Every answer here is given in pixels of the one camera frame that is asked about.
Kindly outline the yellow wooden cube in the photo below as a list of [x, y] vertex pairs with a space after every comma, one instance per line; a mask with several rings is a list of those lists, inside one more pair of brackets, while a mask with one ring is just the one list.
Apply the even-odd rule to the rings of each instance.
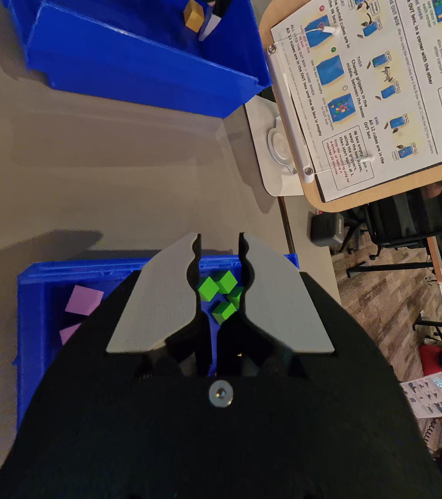
[[188, 1], [183, 11], [186, 28], [199, 33], [205, 20], [204, 9], [197, 1]]

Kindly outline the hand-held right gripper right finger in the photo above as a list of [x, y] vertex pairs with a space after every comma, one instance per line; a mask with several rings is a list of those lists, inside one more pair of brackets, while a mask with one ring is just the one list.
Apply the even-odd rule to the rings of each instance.
[[246, 319], [294, 353], [333, 353], [298, 267], [247, 232], [239, 235], [238, 255], [249, 274], [241, 299]]

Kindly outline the purple wooden cube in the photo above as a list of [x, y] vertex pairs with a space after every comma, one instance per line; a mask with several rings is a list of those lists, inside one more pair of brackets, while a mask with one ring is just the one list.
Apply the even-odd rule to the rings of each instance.
[[61, 338], [62, 346], [64, 346], [68, 340], [72, 337], [72, 335], [77, 331], [77, 329], [81, 326], [81, 323], [77, 323], [75, 325], [63, 328], [59, 331], [59, 335]]
[[64, 309], [67, 313], [89, 316], [102, 302], [104, 292], [75, 285]]

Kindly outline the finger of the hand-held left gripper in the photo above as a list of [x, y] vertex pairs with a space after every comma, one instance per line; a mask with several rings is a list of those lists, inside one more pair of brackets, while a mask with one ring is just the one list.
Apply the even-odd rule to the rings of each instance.
[[203, 24], [198, 33], [198, 40], [204, 41], [218, 26], [232, 1], [206, 1]]

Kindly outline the white board stand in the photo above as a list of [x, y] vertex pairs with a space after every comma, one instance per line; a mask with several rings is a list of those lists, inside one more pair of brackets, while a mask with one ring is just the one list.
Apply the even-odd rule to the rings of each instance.
[[303, 196], [276, 103], [257, 95], [244, 107], [264, 188], [274, 197]]

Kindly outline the black power brick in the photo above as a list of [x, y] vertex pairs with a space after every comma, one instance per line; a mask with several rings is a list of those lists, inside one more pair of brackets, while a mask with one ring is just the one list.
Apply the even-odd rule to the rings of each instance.
[[310, 222], [310, 240], [318, 247], [342, 245], [345, 239], [344, 217], [340, 213], [318, 213]]

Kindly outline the blue plastic bin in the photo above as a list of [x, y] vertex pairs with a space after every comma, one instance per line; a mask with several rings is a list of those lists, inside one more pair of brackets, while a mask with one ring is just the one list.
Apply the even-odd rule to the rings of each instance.
[[226, 118], [272, 81], [250, 1], [204, 40], [188, 1], [1, 1], [51, 88]]
[[89, 316], [64, 311], [75, 285], [101, 290], [105, 300], [151, 258], [86, 259], [32, 264], [18, 275], [17, 429], [45, 372], [62, 349], [59, 331]]

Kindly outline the grey desk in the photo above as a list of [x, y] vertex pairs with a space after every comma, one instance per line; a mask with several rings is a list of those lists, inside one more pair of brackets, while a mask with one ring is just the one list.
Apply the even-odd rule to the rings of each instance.
[[262, 185], [245, 108], [221, 120], [55, 91], [0, 2], [0, 467], [17, 422], [17, 276], [35, 262], [151, 257], [188, 232], [234, 254], [247, 231], [340, 301], [305, 197]]

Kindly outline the black office chair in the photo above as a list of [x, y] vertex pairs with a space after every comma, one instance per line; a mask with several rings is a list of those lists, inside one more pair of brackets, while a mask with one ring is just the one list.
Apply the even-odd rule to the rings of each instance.
[[359, 249], [360, 237], [368, 233], [377, 246], [379, 257], [383, 249], [421, 248], [428, 250], [429, 238], [440, 244], [442, 259], [442, 181], [388, 196], [378, 201], [340, 213], [347, 234], [341, 248], [331, 254], [349, 254]]

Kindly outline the hanging laminated card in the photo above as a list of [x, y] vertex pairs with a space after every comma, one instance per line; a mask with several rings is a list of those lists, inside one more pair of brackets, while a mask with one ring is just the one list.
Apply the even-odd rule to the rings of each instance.
[[417, 419], [442, 418], [442, 372], [400, 384]]

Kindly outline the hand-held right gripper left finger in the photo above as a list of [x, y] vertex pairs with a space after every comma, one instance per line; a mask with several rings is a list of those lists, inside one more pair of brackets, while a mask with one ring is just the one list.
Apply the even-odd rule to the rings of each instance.
[[199, 308], [200, 256], [201, 235], [187, 233], [143, 266], [107, 353], [157, 350], [193, 322]]

